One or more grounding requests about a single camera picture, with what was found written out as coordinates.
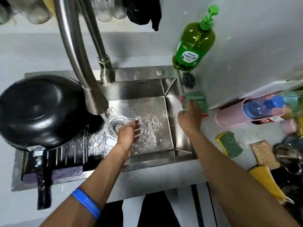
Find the blue bottle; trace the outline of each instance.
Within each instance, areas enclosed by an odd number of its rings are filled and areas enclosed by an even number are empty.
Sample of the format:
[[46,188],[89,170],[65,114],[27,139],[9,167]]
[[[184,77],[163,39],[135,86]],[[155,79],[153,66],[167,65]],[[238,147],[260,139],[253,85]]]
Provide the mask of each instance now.
[[250,119],[263,119],[272,116],[272,109],[284,107],[284,99],[281,95],[271,99],[265,97],[255,98],[243,105],[245,115]]

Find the black wok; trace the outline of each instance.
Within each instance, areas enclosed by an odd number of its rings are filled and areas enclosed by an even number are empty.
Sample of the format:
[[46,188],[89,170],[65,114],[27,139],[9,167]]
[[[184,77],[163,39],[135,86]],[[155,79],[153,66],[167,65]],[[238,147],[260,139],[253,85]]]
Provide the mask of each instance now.
[[50,207],[45,186],[43,152],[73,140],[90,114],[81,85],[54,75],[20,80],[0,95],[0,134],[13,147],[34,152],[38,209]]

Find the black pants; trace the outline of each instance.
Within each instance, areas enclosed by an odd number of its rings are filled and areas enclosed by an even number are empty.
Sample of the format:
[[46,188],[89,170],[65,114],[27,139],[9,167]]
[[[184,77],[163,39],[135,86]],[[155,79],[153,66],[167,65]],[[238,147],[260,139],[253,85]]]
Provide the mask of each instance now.
[[[122,201],[107,203],[96,226],[122,227]],[[142,203],[138,227],[171,226],[180,227],[178,219],[164,191],[147,194]]]

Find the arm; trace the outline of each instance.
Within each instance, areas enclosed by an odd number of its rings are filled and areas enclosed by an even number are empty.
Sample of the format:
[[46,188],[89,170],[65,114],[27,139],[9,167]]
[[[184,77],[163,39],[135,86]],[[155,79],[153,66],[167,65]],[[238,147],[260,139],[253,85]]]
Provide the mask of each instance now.
[[178,121],[189,137],[204,172],[232,226],[299,227],[291,215],[257,180],[222,154],[200,132],[201,110],[188,102]]
[[[139,139],[139,128],[138,121],[134,120],[122,126],[119,129],[117,144],[79,187],[100,209],[104,207],[123,164],[130,156],[131,145]],[[90,227],[95,221],[93,214],[70,195],[40,227]]]

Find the white shelf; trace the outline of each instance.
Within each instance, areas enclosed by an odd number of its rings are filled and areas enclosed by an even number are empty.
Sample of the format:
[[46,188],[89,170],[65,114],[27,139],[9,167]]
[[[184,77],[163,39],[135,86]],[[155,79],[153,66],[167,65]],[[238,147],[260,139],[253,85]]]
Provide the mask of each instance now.
[[[84,18],[79,16],[81,32],[88,33]],[[100,32],[154,32],[151,21],[147,25],[137,25],[132,23],[127,17],[122,20],[112,19],[110,22],[103,23],[97,19],[98,28]],[[0,34],[5,33],[60,33],[57,19],[52,17],[44,24],[31,24],[21,14],[13,16],[13,18],[6,24],[0,26]]]

